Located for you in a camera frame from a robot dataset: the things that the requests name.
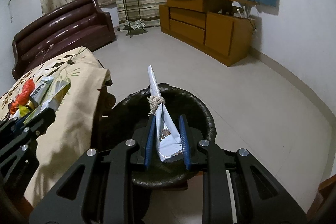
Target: knotted rope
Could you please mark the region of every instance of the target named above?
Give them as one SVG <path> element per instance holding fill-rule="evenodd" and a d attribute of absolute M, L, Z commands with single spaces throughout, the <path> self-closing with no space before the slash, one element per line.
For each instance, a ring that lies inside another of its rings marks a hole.
<path fill-rule="evenodd" d="M 149 108 L 151 109 L 148 115 L 154 114 L 160 104 L 166 103 L 165 99 L 160 96 L 150 96 L 147 100 L 149 102 Z"/>

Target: black trash bag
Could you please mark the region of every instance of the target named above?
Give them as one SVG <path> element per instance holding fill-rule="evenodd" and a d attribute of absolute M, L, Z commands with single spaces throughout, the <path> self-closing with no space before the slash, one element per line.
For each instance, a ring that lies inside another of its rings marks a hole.
<path fill-rule="evenodd" d="M 190 127 L 199 129 L 204 139 L 215 141 L 216 128 L 213 117 L 200 99 L 188 91 L 169 84 L 158 86 L 177 129 L 180 115 L 185 114 Z M 132 138 L 134 130 L 147 125 L 150 111 L 147 97 L 150 95 L 149 87 L 133 93 L 117 104 L 108 117 L 103 117 L 100 123 L 98 150 L 114 148 L 120 142 Z M 132 181 L 138 186 L 160 189 L 181 184 L 195 174 L 186 170 L 183 160 L 172 163 L 161 162 L 154 147 L 149 170 L 133 171 Z"/>

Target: leather sofa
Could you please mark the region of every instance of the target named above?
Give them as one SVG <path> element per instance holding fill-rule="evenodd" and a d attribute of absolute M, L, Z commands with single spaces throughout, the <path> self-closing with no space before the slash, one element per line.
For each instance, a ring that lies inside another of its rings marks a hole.
<path fill-rule="evenodd" d="M 74 48 L 97 50 L 115 41 L 110 13 L 97 0 L 75 0 L 46 14 L 15 35 L 12 42 L 18 80 L 41 63 Z"/>

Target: plant stand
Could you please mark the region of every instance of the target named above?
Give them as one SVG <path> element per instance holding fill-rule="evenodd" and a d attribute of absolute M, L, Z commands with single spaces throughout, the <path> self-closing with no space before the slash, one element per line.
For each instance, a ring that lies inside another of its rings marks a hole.
<path fill-rule="evenodd" d="M 125 16 L 126 16 L 126 20 L 128 21 L 128 26 L 125 26 L 124 29 L 127 30 L 127 34 L 130 34 L 130 37 L 132 37 L 132 31 L 134 31 L 134 29 L 132 29 L 130 27 L 130 19 L 129 19 L 129 14 L 128 14 L 128 8 L 127 8 L 127 1 L 123 0 L 123 4 L 124 4 L 124 10 L 125 10 Z M 141 19 L 141 12 L 140 12 L 140 4 L 139 4 L 139 0 L 138 0 L 138 10 L 139 10 L 139 17 Z"/>

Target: tv stand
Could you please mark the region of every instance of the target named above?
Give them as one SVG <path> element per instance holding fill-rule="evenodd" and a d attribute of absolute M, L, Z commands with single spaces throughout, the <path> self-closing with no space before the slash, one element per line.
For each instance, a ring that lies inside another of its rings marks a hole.
<path fill-rule="evenodd" d="M 233 16 L 238 8 L 233 1 L 257 5 L 249 0 L 167 0 L 159 5 L 161 31 L 231 66 L 247 56 L 254 32 L 252 19 Z"/>

